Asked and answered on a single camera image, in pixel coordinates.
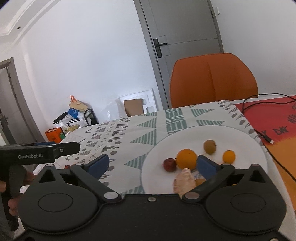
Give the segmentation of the person left hand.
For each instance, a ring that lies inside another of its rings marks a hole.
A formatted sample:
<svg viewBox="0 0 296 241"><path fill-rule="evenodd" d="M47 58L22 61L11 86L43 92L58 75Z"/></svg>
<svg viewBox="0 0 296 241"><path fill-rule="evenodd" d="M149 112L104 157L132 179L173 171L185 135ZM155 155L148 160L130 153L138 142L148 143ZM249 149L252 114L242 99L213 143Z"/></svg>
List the person left hand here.
<svg viewBox="0 0 296 241"><path fill-rule="evenodd" d="M18 205L22 197L20 188L30 185L35 175L21 171L20 177L9 178L9 173L1 171L1 240L13 240L18 229Z"/></svg>

